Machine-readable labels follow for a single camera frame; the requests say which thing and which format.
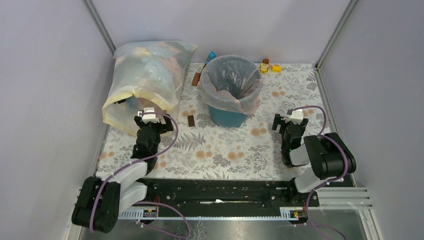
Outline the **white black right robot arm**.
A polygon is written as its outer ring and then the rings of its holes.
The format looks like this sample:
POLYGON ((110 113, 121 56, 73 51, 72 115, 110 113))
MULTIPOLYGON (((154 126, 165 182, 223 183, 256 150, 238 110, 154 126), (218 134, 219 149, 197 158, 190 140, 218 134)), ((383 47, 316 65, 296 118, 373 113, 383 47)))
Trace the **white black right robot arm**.
POLYGON ((293 206, 301 205, 312 190, 341 180, 357 168, 355 157, 337 133, 304 136, 308 122, 296 110, 290 116, 276 114, 272 123, 272 130, 281 135, 282 163, 288 168, 310 165, 288 183, 284 194, 293 206))

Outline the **pink plastic trash bag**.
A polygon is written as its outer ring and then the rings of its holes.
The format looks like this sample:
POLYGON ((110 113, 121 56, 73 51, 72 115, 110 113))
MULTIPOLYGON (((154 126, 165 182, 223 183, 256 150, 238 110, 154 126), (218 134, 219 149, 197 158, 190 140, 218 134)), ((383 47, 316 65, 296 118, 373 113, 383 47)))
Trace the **pink plastic trash bag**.
POLYGON ((209 106, 253 115, 260 106, 264 82, 259 67, 242 56, 222 55, 206 64, 198 86, 209 106))

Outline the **teal plastic trash bin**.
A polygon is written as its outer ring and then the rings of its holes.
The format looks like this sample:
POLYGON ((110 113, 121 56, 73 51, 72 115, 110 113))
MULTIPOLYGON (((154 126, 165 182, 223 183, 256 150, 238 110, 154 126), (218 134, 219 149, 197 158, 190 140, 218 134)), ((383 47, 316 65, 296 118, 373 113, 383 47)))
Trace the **teal plastic trash bin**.
POLYGON ((239 128, 249 118, 249 115, 217 109, 210 105, 208 106, 208 111, 211 120, 215 124, 226 128, 239 128))

